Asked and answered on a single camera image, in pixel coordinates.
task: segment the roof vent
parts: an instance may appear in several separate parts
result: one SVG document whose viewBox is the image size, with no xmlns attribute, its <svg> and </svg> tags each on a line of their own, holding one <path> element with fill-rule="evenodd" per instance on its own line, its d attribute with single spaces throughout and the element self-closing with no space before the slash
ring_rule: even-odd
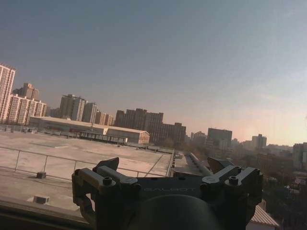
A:
<svg viewBox="0 0 307 230">
<path fill-rule="evenodd" d="M 35 195 L 33 197 L 33 202 L 37 204 L 45 205 L 49 202 L 50 197 L 45 195 Z"/>
</svg>

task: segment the screw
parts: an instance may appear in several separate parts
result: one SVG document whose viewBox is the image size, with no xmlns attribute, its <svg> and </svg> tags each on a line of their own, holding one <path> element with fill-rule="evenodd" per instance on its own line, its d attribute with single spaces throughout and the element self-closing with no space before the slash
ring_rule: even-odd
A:
<svg viewBox="0 0 307 230">
<path fill-rule="evenodd" d="M 239 179 L 236 176 L 230 176 L 228 180 L 231 185 L 238 185 Z"/>
<path fill-rule="evenodd" d="M 105 178 L 103 179 L 102 182 L 103 182 L 104 185 L 110 185 L 110 184 L 112 184 L 112 178 L 109 177 L 109 176 L 107 176 L 107 177 L 105 177 Z"/>
</svg>

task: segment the high-rise building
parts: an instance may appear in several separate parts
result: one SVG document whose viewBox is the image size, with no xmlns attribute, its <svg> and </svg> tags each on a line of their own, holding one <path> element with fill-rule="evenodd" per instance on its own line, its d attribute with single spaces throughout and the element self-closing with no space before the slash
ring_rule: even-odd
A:
<svg viewBox="0 0 307 230">
<path fill-rule="evenodd" d="M 225 129 L 208 128 L 208 140 L 219 141 L 219 146 L 231 146 L 232 131 Z"/>
<path fill-rule="evenodd" d="M 85 99 L 72 94 L 63 95 L 59 108 L 60 118 L 70 118 L 74 121 L 82 121 Z"/>
<path fill-rule="evenodd" d="M 100 124 L 100 125 L 105 125 L 105 126 L 113 126 L 114 117 L 112 115 L 98 111 L 96 113 L 95 123 Z"/>
<path fill-rule="evenodd" d="M 31 116 L 45 116 L 46 108 L 47 105 L 41 101 L 12 94 L 6 122 L 8 124 L 27 125 Z"/>
<path fill-rule="evenodd" d="M 258 134 L 258 136 L 252 136 L 251 143 L 254 148 L 261 149 L 266 147 L 267 138 L 262 136 L 262 134 Z"/>
<path fill-rule="evenodd" d="M 115 126 L 145 130 L 150 134 L 150 142 L 163 142 L 171 138 L 175 143 L 183 142 L 186 135 L 186 127 L 181 123 L 174 125 L 163 123 L 163 113 L 150 113 L 145 109 L 124 111 L 116 113 Z"/>
<path fill-rule="evenodd" d="M 97 105 L 95 103 L 86 103 L 83 110 L 82 121 L 93 123 L 96 120 Z"/>
<path fill-rule="evenodd" d="M 125 112 L 122 110 L 117 110 L 114 126 L 124 127 L 124 119 L 125 119 Z"/>
<path fill-rule="evenodd" d="M 57 117 L 57 118 L 59 118 L 59 108 L 50 109 L 49 116 L 50 117 Z"/>
<path fill-rule="evenodd" d="M 0 63 L 0 123 L 6 122 L 16 69 Z"/>
<path fill-rule="evenodd" d="M 24 83 L 24 87 L 21 92 L 21 97 L 26 97 L 28 99 L 38 100 L 39 90 L 35 89 L 32 84 Z"/>
<path fill-rule="evenodd" d="M 193 140 L 192 141 L 197 146 L 204 146 L 206 144 L 206 138 L 207 138 L 207 135 L 204 134 L 203 132 L 199 131 L 199 132 L 193 134 Z"/>
<path fill-rule="evenodd" d="M 112 115 L 106 114 L 106 121 L 104 125 L 112 126 L 114 124 L 114 117 Z"/>
<path fill-rule="evenodd" d="M 293 145 L 293 165 L 296 169 L 307 170 L 307 142 Z"/>
</svg>

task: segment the distant building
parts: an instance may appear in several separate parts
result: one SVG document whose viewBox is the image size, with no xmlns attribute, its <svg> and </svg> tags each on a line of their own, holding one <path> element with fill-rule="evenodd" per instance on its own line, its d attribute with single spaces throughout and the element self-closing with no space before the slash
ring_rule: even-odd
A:
<svg viewBox="0 0 307 230">
<path fill-rule="evenodd" d="M 199 131 L 195 134 L 193 134 L 193 142 L 197 145 L 197 146 L 205 146 L 206 144 L 206 139 L 207 139 L 207 135 L 204 134 L 203 132 Z"/>
<path fill-rule="evenodd" d="M 293 145 L 292 159 L 296 169 L 307 170 L 307 142 Z"/>
<path fill-rule="evenodd" d="M 50 117 L 57 117 L 57 118 L 59 118 L 59 108 L 50 109 L 49 116 Z"/>
<path fill-rule="evenodd" d="M 150 113 L 145 109 L 127 109 L 126 113 L 118 110 L 116 113 L 115 126 L 146 130 L 150 133 L 150 142 L 163 142 L 171 138 L 175 143 L 183 142 L 186 135 L 186 127 L 181 123 L 174 125 L 163 123 L 163 113 Z"/>
<path fill-rule="evenodd" d="M 97 105 L 95 103 L 86 103 L 83 110 L 83 122 L 94 123 L 96 120 Z"/>
<path fill-rule="evenodd" d="M 234 139 L 231 141 L 231 147 L 238 146 L 239 144 L 240 144 L 240 142 L 238 141 L 237 138 L 234 138 Z"/>
<path fill-rule="evenodd" d="M 106 114 L 106 121 L 105 121 L 104 125 L 106 125 L 106 126 L 114 125 L 114 117 L 110 114 Z"/>
<path fill-rule="evenodd" d="M 208 128 L 208 140 L 219 141 L 221 148 L 231 146 L 232 131 L 225 129 Z"/>
<path fill-rule="evenodd" d="M 186 137 L 184 138 L 184 142 L 188 143 L 190 141 L 191 141 L 191 138 L 188 135 L 186 135 Z"/>
<path fill-rule="evenodd" d="M 51 110 L 51 107 L 47 106 L 46 107 L 46 115 L 45 116 L 50 116 L 50 110 Z"/>
<path fill-rule="evenodd" d="M 7 120 L 16 69 L 0 63 L 0 123 Z"/>
<path fill-rule="evenodd" d="M 253 136 L 251 139 L 252 147 L 256 149 L 262 149 L 267 145 L 267 138 L 262 136 L 262 134 L 258 134 L 258 136 Z"/>
<path fill-rule="evenodd" d="M 45 116 L 47 105 L 41 101 L 12 94 L 6 122 L 27 125 L 31 116 Z"/>
<path fill-rule="evenodd" d="M 59 117 L 82 121 L 85 102 L 85 99 L 76 97 L 73 94 L 63 95 L 59 108 Z"/>
<path fill-rule="evenodd" d="M 272 154 L 257 154 L 257 167 L 263 173 L 277 173 L 281 177 L 289 176 L 293 171 L 293 160 Z"/>
<path fill-rule="evenodd" d="M 243 146 L 243 148 L 247 149 L 247 150 L 254 150 L 253 146 L 252 146 L 252 142 L 251 140 L 245 140 L 241 142 L 241 145 Z"/>
<path fill-rule="evenodd" d="M 114 125 L 114 117 L 110 114 L 106 114 L 106 113 L 97 111 L 95 124 L 105 125 L 105 126 L 113 126 Z"/>
<path fill-rule="evenodd" d="M 38 100 L 39 90 L 35 89 L 32 84 L 24 83 L 24 87 L 22 88 L 21 97 L 26 97 L 27 99 Z"/>
</svg>

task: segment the building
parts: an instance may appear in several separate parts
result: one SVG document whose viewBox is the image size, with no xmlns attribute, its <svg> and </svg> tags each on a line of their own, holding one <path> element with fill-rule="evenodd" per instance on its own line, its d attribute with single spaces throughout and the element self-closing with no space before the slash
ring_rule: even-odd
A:
<svg viewBox="0 0 307 230">
<path fill-rule="evenodd" d="M 94 123 L 96 120 L 97 105 L 95 103 L 86 103 L 83 110 L 83 122 Z"/>
<path fill-rule="evenodd" d="M 115 126 L 125 128 L 136 128 L 150 133 L 151 143 L 163 142 L 171 138 L 175 143 L 185 140 L 186 127 L 181 123 L 174 125 L 163 123 L 163 113 L 150 113 L 145 109 L 130 110 L 126 113 L 118 110 L 116 113 Z"/>
<path fill-rule="evenodd" d="M 85 99 L 76 97 L 73 94 L 63 95 L 59 108 L 59 117 L 82 121 L 85 102 Z"/>
<path fill-rule="evenodd" d="M 192 141 L 197 146 L 205 146 L 206 139 L 207 139 L 207 135 L 204 134 L 203 132 L 199 131 L 199 132 L 193 134 L 193 140 Z"/>
<path fill-rule="evenodd" d="M 246 230 L 276 230 L 279 224 L 260 205 L 256 205 L 255 214 L 246 226 Z"/>
<path fill-rule="evenodd" d="M 105 123 L 106 126 L 112 126 L 114 125 L 114 117 L 110 114 L 106 114 Z"/>
<path fill-rule="evenodd" d="M 12 94 L 7 113 L 6 123 L 27 125 L 31 116 L 45 116 L 47 105 L 41 101 L 20 97 Z"/>
<path fill-rule="evenodd" d="M 46 112 L 46 116 L 51 116 L 51 117 L 59 118 L 59 108 L 55 108 L 55 109 L 51 109 L 50 108 L 49 114 L 47 115 L 47 112 Z"/>
<path fill-rule="evenodd" d="M 92 131 L 103 135 L 110 135 L 113 137 L 128 138 L 128 142 L 138 144 L 149 143 L 149 133 L 143 130 L 136 130 L 130 128 L 121 128 L 114 126 L 103 126 L 91 123 L 72 121 L 54 117 L 31 117 L 29 126 L 37 128 L 45 128 L 58 130 L 62 132 L 81 132 Z"/>
<path fill-rule="evenodd" d="M 0 123 L 6 122 L 16 69 L 0 63 Z"/>
<path fill-rule="evenodd" d="M 293 145 L 292 159 L 296 169 L 307 170 L 307 142 Z"/>
<path fill-rule="evenodd" d="M 35 89 L 32 84 L 24 83 L 24 86 L 19 89 L 19 96 L 26 97 L 27 99 L 38 100 L 39 90 Z"/>
<path fill-rule="evenodd" d="M 229 148 L 231 146 L 232 131 L 225 129 L 208 128 L 208 140 L 223 142 L 221 146 Z"/>
<path fill-rule="evenodd" d="M 258 134 L 258 136 L 253 136 L 251 139 L 252 147 L 255 149 L 262 149 L 267 145 L 267 138 L 262 136 L 262 134 Z"/>
<path fill-rule="evenodd" d="M 231 141 L 231 147 L 232 147 L 232 148 L 238 146 L 239 144 L 240 144 L 240 142 L 238 141 L 237 138 L 234 138 L 234 139 Z"/>
<path fill-rule="evenodd" d="M 95 124 L 105 125 L 105 126 L 113 126 L 114 125 L 114 117 L 110 114 L 106 114 L 106 113 L 97 111 Z"/>
</svg>

